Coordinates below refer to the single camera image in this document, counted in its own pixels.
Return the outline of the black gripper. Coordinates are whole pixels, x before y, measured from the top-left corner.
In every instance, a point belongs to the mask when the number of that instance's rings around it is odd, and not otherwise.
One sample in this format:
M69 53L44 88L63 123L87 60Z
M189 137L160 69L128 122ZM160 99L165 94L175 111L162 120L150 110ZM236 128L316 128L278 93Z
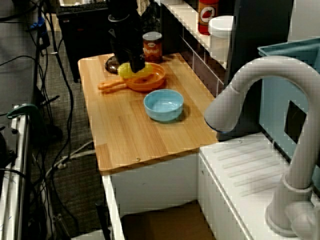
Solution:
M111 49L119 65L129 62L133 73L145 68L142 21L139 14L128 13L120 18L110 14L108 21Z

